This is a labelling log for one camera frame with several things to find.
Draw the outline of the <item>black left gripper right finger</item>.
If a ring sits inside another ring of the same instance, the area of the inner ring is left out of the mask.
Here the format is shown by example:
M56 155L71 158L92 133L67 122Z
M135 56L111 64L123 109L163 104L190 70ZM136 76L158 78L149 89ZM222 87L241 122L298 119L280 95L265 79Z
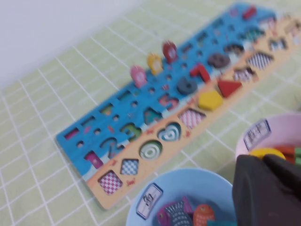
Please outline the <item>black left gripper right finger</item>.
M264 156L264 163L294 194L301 194L301 167L273 154Z

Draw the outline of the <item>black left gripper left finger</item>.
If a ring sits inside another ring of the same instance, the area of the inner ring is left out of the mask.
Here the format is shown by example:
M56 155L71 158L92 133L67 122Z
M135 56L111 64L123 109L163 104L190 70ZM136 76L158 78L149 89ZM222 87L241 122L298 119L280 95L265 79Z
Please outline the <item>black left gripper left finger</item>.
M285 186L262 159L240 155L232 197L239 226L299 226L301 194Z

